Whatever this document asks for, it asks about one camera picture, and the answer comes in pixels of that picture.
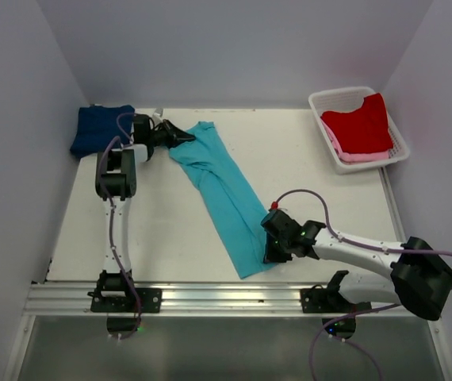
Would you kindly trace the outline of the turquoise t shirt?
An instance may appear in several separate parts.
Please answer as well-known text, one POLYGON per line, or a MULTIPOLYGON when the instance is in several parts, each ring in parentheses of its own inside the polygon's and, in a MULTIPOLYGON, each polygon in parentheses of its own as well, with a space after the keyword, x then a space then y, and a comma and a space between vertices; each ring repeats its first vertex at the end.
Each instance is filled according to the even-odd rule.
POLYGON ((195 140, 169 149, 169 156, 200 192, 214 227, 241 279, 268 271, 264 262, 266 210, 230 157, 216 126, 200 121, 187 133, 195 140))

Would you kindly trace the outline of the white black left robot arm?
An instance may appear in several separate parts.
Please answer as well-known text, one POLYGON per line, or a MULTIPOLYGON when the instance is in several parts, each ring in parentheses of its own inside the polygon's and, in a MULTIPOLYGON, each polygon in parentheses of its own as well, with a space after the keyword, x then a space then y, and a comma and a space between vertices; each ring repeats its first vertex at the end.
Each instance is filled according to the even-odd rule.
POLYGON ((132 114, 131 131, 119 126, 103 152, 98 153, 95 190, 104 206, 105 255, 96 287, 89 293, 95 313, 140 312, 143 291, 132 280, 128 249, 128 221, 137 189, 137 167, 148 162, 158 147, 176 148, 195 140, 163 116, 132 114))

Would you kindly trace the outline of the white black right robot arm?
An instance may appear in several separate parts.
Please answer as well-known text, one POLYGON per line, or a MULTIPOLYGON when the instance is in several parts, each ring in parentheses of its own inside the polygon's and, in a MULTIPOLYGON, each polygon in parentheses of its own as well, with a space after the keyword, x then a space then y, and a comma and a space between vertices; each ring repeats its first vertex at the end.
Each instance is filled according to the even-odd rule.
POLYGON ((265 262, 284 263, 293 257, 332 260, 363 269, 356 275, 337 272, 325 293, 328 307, 344 311, 351 304, 398 304, 419 318, 440 319, 452 290, 452 269, 425 241, 382 244, 360 237, 333 234, 323 223, 303 225, 280 209, 261 222, 266 232, 265 262))

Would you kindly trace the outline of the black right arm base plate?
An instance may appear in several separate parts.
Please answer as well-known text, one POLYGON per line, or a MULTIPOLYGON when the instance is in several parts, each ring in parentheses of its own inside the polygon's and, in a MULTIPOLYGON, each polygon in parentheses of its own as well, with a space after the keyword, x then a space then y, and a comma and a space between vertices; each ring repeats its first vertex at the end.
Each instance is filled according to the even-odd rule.
POLYGON ((370 302, 348 302, 336 289, 321 285, 300 289, 300 303, 304 314, 350 314, 370 310, 370 302))

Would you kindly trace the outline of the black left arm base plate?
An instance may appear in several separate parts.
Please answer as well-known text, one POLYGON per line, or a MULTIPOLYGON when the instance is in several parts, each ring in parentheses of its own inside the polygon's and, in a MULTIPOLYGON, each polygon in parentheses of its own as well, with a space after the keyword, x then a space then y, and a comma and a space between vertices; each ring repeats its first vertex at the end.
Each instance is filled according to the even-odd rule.
MULTIPOLYGON (((160 288, 136 287, 143 314, 160 311, 163 291, 160 288)), ((124 278, 113 277, 98 281, 93 291, 87 293, 92 302, 90 310, 95 313, 137 313, 136 297, 124 278)))

